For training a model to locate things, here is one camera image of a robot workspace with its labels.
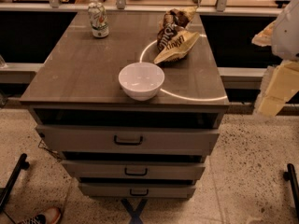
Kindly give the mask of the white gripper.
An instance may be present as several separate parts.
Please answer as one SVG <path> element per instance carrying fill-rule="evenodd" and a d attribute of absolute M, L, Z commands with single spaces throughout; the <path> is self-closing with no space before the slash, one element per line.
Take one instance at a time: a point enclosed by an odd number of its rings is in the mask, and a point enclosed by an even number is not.
<path fill-rule="evenodd" d="M 283 60 L 268 66 L 257 98 L 257 113 L 266 117 L 277 115 L 284 105 L 299 92 L 299 0 L 291 0 L 278 15 L 255 35 L 251 43 L 272 47 L 272 53 Z"/>

